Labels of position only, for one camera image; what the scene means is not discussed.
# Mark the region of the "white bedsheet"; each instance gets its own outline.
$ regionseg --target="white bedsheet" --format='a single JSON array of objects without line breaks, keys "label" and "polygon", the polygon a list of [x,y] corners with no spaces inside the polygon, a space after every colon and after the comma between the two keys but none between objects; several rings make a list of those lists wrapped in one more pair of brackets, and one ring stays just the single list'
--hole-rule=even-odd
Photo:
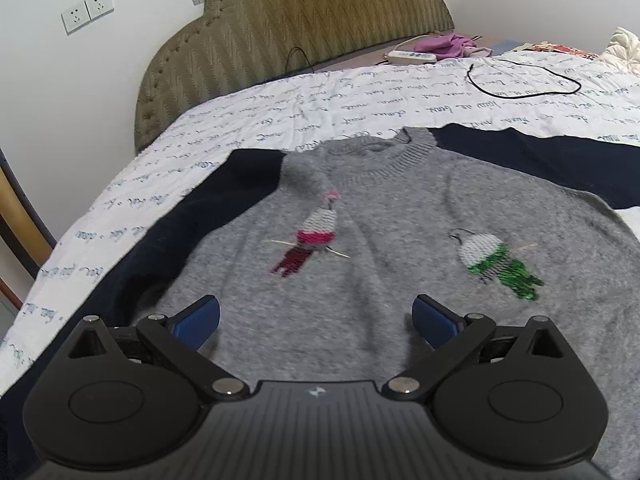
[{"label": "white bedsheet", "polygon": [[[62,237],[42,267],[0,348],[0,394],[42,353],[94,286],[158,218],[236,148],[307,150],[322,140],[392,137],[402,126],[513,126],[539,137],[571,135],[640,146],[640,78],[565,54],[521,52],[506,59],[579,79],[571,96],[490,97],[569,90],[539,68],[496,58],[434,66],[377,66],[296,76],[214,99],[182,115],[129,164]],[[620,212],[640,234],[640,208]]]}]

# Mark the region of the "pink cloth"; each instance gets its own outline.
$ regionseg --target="pink cloth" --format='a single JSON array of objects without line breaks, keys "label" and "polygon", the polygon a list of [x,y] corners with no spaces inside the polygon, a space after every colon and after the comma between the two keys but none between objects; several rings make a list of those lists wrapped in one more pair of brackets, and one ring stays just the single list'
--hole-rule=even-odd
[{"label": "pink cloth", "polygon": [[475,49],[476,44],[469,38],[460,36],[455,32],[446,36],[434,36],[423,38],[414,46],[414,52],[427,52],[435,54],[439,60],[449,57],[466,57],[465,49]]}]

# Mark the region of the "blue gripper pad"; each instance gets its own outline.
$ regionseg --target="blue gripper pad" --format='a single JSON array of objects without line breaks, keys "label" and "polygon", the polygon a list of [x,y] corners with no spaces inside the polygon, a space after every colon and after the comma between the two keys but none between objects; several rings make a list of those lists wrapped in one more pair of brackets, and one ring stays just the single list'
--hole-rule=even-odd
[{"label": "blue gripper pad", "polygon": [[215,296],[203,296],[173,316],[167,328],[171,334],[192,350],[209,339],[220,323],[220,304]]},{"label": "blue gripper pad", "polygon": [[420,336],[436,350],[465,328],[465,320],[426,294],[418,295],[411,318]]}]

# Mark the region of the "green embroidery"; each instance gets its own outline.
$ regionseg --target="green embroidery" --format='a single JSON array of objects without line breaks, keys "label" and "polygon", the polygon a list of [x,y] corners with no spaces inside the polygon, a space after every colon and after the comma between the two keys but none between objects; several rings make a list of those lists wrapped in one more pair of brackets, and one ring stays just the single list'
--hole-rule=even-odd
[{"label": "green embroidery", "polygon": [[533,285],[544,285],[545,282],[529,274],[520,260],[511,260],[509,267],[498,272],[498,280],[508,286],[521,300],[537,300],[538,293]]},{"label": "green embroidery", "polygon": [[469,267],[469,272],[471,272],[472,274],[482,274],[486,270],[491,269],[491,267],[493,267],[500,260],[505,259],[508,254],[509,248],[507,247],[507,244],[501,243],[495,253],[486,257],[479,264],[474,265],[473,267]]}]

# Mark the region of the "upholstered headboard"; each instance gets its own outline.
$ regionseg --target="upholstered headboard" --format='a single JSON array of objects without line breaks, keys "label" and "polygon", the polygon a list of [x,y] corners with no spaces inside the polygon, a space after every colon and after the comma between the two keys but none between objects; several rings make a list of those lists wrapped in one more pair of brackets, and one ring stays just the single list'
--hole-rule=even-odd
[{"label": "upholstered headboard", "polygon": [[154,56],[135,120],[142,150],[181,113],[214,97],[397,38],[453,28],[442,0],[206,0],[204,14]]}]

